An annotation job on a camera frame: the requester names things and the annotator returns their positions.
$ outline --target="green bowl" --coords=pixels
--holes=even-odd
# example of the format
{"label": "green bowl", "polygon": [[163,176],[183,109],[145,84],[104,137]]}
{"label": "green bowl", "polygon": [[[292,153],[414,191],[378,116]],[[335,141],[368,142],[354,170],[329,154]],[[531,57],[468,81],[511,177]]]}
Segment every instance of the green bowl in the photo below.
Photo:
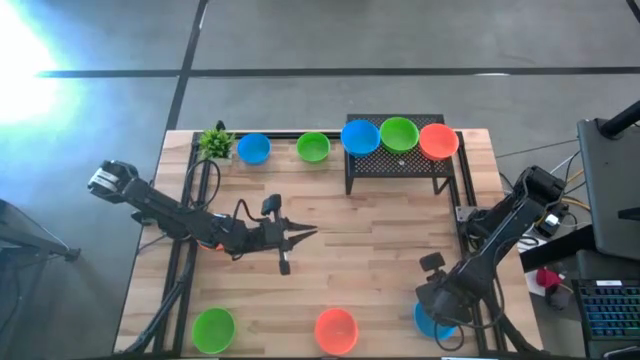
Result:
{"label": "green bowl", "polygon": [[403,154],[413,149],[420,132],[411,120],[403,117],[388,118],[380,127],[380,140],[384,147],[393,154]]}
{"label": "green bowl", "polygon": [[224,351],[236,332],[233,316],[226,309],[211,308],[196,318],[191,330],[193,345],[205,354]]}
{"label": "green bowl", "polygon": [[302,160],[316,163],[329,155],[331,143],[322,133],[306,133],[300,136],[296,148]]}

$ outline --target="orange bowl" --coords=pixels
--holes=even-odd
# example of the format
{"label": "orange bowl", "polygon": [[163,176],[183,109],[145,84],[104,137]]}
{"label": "orange bowl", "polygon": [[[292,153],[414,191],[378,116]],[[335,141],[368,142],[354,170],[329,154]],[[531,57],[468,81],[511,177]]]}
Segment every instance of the orange bowl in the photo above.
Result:
{"label": "orange bowl", "polygon": [[318,316],[315,336],[318,345],[328,354],[344,355],[356,345],[358,324],[346,310],[329,309]]}
{"label": "orange bowl", "polygon": [[460,140],[450,127],[431,124],[420,131],[420,150],[429,160],[445,160],[458,151]]}

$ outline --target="concrete floor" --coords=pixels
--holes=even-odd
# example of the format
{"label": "concrete floor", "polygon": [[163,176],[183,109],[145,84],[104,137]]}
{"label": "concrete floor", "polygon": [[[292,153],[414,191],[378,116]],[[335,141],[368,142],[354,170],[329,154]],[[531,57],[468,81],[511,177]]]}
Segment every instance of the concrete floor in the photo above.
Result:
{"label": "concrete floor", "polygon": [[[76,263],[48,264],[9,359],[111,351],[140,227],[130,207],[93,197],[86,183],[103,159],[153,176],[177,83],[21,75],[179,69],[196,7],[197,0],[0,5],[0,38],[11,50],[0,58],[8,73],[0,82],[0,198],[82,248]],[[222,0],[209,4],[194,68],[638,66],[639,35],[623,0]],[[575,138],[577,120],[612,116],[639,93],[637,75],[191,79],[177,128],[219,119],[236,129],[337,128],[347,113],[442,113],[455,127],[489,128],[504,154]],[[567,144],[499,166],[515,179],[576,150]],[[586,200],[584,189],[577,196]],[[545,348],[579,355],[579,324],[538,300]]]}

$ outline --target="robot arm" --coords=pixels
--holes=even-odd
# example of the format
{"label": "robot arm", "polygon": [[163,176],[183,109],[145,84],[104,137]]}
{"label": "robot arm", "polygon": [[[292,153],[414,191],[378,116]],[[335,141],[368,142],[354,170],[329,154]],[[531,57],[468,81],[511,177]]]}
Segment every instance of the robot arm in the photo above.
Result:
{"label": "robot arm", "polygon": [[420,260],[424,271],[435,271],[426,284],[416,288],[423,310],[442,325],[468,324],[471,306],[483,300],[494,317],[500,318],[518,351],[536,351],[501,313],[491,291],[498,263],[522,234],[560,201],[564,187],[562,180],[534,166],[522,173],[513,192],[494,208],[472,213],[462,229],[467,237],[484,239],[477,251],[460,260],[448,274],[439,269],[444,265],[440,253]]}
{"label": "robot arm", "polygon": [[290,272],[287,253],[315,231],[285,238],[284,231],[313,230],[315,226],[295,224],[280,217],[281,197],[271,195],[262,204],[262,215],[274,213],[275,220],[268,217],[256,219],[258,226],[248,229],[245,222],[227,214],[212,214],[198,208],[182,205],[171,197],[154,189],[138,177],[137,169],[120,161],[104,161],[89,181],[92,194],[117,204],[127,202],[139,211],[132,217],[142,222],[143,218],[157,221],[158,227],[173,239],[196,239],[201,245],[224,251],[233,259],[242,255],[278,249],[280,252],[280,272]]}

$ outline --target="bowl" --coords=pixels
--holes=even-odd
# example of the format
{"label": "bowl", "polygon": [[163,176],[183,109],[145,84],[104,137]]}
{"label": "bowl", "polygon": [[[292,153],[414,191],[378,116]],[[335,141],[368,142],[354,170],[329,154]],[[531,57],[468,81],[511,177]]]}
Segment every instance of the bowl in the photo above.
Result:
{"label": "bowl", "polygon": [[238,142],[238,156],[249,165],[264,163],[270,152],[271,141],[262,134],[249,134]]}
{"label": "bowl", "polygon": [[460,140],[450,127],[431,124],[420,131],[420,151],[429,160],[445,160],[458,151]]}
{"label": "bowl", "polygon": [[349,154],[364,157],[380,146],[380,131],[367,120],[353,120],[342,128],[340,140]]}
{"label": "bowl", "polygon": [[205,354],[217,354],[224,351],[233,340],[236,332],[231,313],[223,308],[211,308],[196,318],[191,335],[193,345]]}
{"label": "bowl", "polygon": [[356,320],[349,312],[339,308],[320,314],[314,333],[322,350],[334,356],[348,353],[358,341]]}
{"label": "bowl", "polygon": [[[416,325],[416,329],[418,329],[418,331],[422,335],[435,339],[436,337],[436,333],[434,332],[434,330],[436,330],[435,322],[429,315],[427,315],[424,312],[424,310],[422,309],[422,305],[420,305],[420,303],[417,303],[416,306],[413,308],[413,322]],[[453,335],[455,330],[456,330],[455,327],[438,324],[438,327],[437,327],[438,340],[443,340],[443,341],[447,340],[448,338],[451,337],[451,335]]]}
{"label": "bowl", "polygon": [[380,139],[393,154],[404,154],[418,143],[420,133],[413,121],[403,117],[388,118],[380,127]]}
{"label": "bowl", "polygon": [[298,155],[304,161],[317,163],[324,160],[331,150],[329,138],[318,132],[306,133],[298,138]]}

